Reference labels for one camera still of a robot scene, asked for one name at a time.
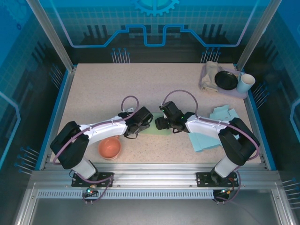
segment blue cloth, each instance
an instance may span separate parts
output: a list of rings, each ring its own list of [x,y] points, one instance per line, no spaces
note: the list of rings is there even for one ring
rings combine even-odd
[[[214,120],[232,120],[235,117],[238,118],[239,116],[237,115],[235,109],[229,110],[229,105],[217,107],[214,109],[213,113],[210,114],[210,119]],[[188,136],[196,152],[201,152],[204,149],[216,148],[219,145],[222,146],[219,139],[207,135],[189,133]]]

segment gear logo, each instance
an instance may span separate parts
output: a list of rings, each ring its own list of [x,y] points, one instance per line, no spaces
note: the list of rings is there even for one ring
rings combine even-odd
[[[0,7],[4,6],[17,23],[21,23],[27,14],[26,0],[0,0]]]
[[[141,13],[146,15],[162,16],[164,13],[169,13],[170,9],[175,9],[175,4],[179,3],[179,0],[132,0],[135,5],[135,9],[139,9]]]

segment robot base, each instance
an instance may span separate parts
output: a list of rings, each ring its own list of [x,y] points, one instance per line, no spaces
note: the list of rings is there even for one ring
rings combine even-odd
[[[197,180],[197,187],[198,188],[231,188],[233,186],[233,183],[229,180],[232,178],[234,180],[234,187],[239,186],[239,182],[237,179],[237,175],[235,172],[231,172],[226,178],[224,178],[224,181],[217,185],[212,179],[211,179],[211,173],[210,172],[197,172],[196,173],[196,180]]]
[[[89,180],[91,180],[91,181],[103,180],[112,175],[113,175],[112,172],[97,172]],[[106,180],[104,182],[98,183],[97,187],[105,188],[105,187],[107,187],[108,183],[109,183],[109,180]],[[91,183],[83,181],[80,177],[77,176],[76,173],[74,173],[71,186],[77,187],[77,188],[88,188],[89,186],[91,186]]]

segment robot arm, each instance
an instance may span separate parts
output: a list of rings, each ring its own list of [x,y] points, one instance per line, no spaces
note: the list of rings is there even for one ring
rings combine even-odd
[[[153,119],[153,115],[149,110],[142,107],[130,119],[121,121],[130,114],[130,112],[121,112],[110,120],[101,122],[99,126],[94,126],[98,123],[77,125],[74,121],[71,121],[52,141],[50,148],[57,154],[73,136],[86,128],[90,128],[69,144],[58,157],[64,169],[72,169],[85,179],[89,179],[97,172],[94,165],[84,157],[89,145],[115,135],[124,135],[125,137],[137,135],[142,130],[147,129]]]
[[[219,185],[238,166],[242,166],[255,152],[256,148],[244,135],[236,139],[239,133],[224,124],[230,124],[250,136],[259,146],[258,140],[239,118],[231,121],[215,121],[206,118],[197,118],[193,112],[183,114],[174,102],[166,102],[160,109],[164,117],[157,118],[155,124],[157,129],[173,128],[173,133],[187,132],[200,133],[220,139],[226,156],[210,172],[211,179]]]

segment beige towel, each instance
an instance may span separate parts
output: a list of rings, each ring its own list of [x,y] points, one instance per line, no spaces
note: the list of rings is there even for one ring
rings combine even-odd
[[[205,64],[206,67],[206,75],[201,80],[200,88],[201,90],[213,90],[218,91],[218,86],[215,82],[215,76],[218,73],[218,63],[208,61]]]

